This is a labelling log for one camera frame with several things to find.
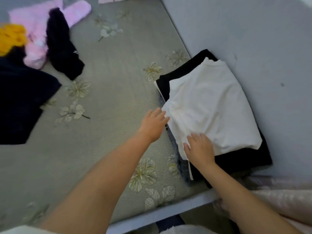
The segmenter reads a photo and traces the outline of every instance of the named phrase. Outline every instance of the yellow garment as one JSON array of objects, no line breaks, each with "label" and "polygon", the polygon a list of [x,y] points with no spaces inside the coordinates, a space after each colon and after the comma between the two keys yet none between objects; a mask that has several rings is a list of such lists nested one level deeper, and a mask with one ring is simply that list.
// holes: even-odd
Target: yellow garment
[{"label": "yellow garment", "polygon": [[0,56],[5,56],[13,46],[24,46],[27,43],[26,29],[22,25],[5,24],[0,27]]}]

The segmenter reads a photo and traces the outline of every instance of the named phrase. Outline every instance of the person's leg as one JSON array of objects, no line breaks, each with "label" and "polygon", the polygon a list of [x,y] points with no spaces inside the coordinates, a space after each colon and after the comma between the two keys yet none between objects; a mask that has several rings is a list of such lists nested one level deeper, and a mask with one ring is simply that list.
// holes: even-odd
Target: person's leg
[{"label": "person's leg", "polygon": [[178,214],[171,216],[171,217],[167,217],[163,220],[156,222],[159,233],[161,233],[161,232],[163,232],[163,231],[165,231],[171,227],[176,227],[176,226],[180,226],[180,225],[184,225],[184,224],[185,224],[185,222],[183,221],[183,219]]}]

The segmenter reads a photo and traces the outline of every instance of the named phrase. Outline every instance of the floral embroidered tablecloth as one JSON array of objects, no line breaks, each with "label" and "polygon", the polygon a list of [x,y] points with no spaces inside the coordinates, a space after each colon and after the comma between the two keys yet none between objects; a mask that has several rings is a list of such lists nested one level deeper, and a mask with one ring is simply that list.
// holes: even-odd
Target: floral embroidered tablecloth
[{"label": "floral embroidered tablecloth", "polygon": [[[86,1],[92,13],[71,29],[82,75],[70,81],[47,63],[43,70],[63,86],[42,106],[26,144],[0,146],[1,230],[39,224],[97,161],[136,132],[147,110],[160,106],[152,81],[189,59],[160,0]],[[207,189],[203,182],[185,185],[173,153],[164,132],[138,164],[111,222]]]}]

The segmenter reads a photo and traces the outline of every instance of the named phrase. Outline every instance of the wall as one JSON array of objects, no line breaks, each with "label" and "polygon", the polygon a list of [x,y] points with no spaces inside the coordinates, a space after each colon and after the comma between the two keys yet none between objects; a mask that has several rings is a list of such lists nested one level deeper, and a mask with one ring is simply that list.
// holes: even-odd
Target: wall
[{"label": "wall", "polygon": [[300,0],[162,0],[191,56],[226,61],[266,137],[262,174],[312,178],[312,9]]}]

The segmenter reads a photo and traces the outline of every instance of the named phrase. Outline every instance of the person's left hand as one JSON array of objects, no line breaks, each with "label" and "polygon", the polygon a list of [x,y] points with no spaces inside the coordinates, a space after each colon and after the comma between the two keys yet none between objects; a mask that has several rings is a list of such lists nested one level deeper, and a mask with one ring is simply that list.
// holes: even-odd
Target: person's left hand
[{"label": "person's left hand", "polygon": [[168,123],[170,117],[164,117],[166,111],[162,111],[160,108],[156,110],[149,110],[142,120],[138,133],[144,134],[150,142],[155,142],[159,139],[164,126]]}]

